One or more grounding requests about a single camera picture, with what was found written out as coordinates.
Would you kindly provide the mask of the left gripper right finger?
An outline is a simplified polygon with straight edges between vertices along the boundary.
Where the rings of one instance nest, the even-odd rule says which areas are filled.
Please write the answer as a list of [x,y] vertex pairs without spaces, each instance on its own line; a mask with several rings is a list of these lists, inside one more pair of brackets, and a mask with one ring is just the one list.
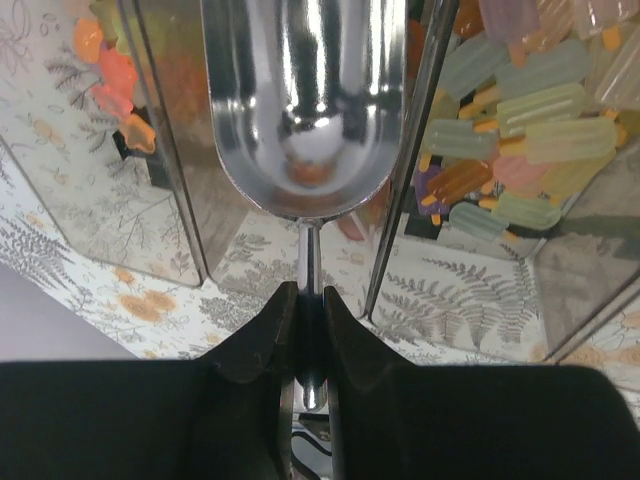
[[416,365],[325,291],[338,479],[635,479],[639,431],[597,370]]

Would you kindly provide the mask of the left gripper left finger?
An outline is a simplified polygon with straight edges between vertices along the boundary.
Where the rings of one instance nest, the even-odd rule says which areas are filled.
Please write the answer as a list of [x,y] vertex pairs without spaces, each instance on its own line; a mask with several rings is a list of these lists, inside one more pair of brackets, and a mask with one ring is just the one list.
[[297,290],[192,360],[1,367],[5,479],[287,479]]

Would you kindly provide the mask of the metal candy scoop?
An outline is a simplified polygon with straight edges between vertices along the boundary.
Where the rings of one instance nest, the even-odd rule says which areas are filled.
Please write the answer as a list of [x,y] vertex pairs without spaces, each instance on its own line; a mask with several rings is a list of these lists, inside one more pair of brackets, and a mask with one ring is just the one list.
[[298,228],[298,357],[308,411],[327,398],[320,232],[387,182],[401,143],[402,1],[204,1],[220,163],[253,204]]

